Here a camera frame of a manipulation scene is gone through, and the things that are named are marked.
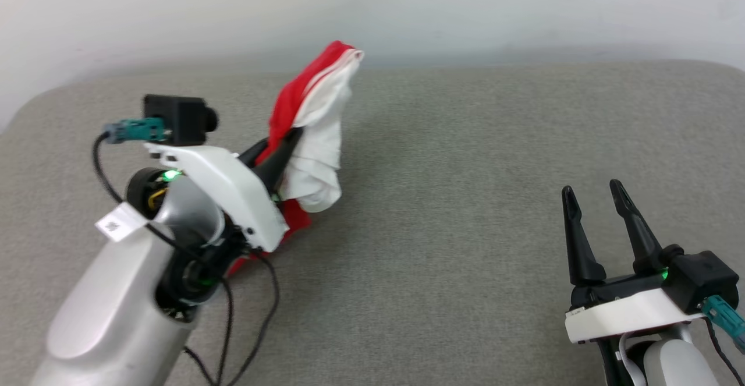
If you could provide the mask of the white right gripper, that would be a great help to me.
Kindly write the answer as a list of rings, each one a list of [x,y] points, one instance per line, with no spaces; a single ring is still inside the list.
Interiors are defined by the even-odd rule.
[[[582,211],[574,190],[562,189],[562,213],[566,234],[567,267],[573,285],[565,328],[572,343],[654,330],[702,318],[686,314],[662,290],[667,274],[654,233],[618,179],[609,181],[616,211],[630,238],[635,274],[606,280],[606,270],[594,258],[583,228]]]

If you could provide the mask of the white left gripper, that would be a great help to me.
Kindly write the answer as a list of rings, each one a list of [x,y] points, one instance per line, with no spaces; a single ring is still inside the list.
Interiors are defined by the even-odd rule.
[[[278,190],[303,132],[303,127],[291,128],[270,154],[268,139],[261,139],[239,157],[213,146],[144,147],[149,153],[160,154],[162,165],[183,171],[245,233],[252,229],[247,234],[251,245],[272,253],[289,227],[269,193]]]

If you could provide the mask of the red and white jersey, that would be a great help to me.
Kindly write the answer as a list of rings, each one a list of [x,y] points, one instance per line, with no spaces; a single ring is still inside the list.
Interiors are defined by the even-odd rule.
[[[276,98],[268,121],[268,153],[291,128],[304,128],[279,188],[279,206],[288,226],[285,239],[308,227],[310,214],[327,210],[342,195],[342,112],[363,59],[362,50],[333,41]]]

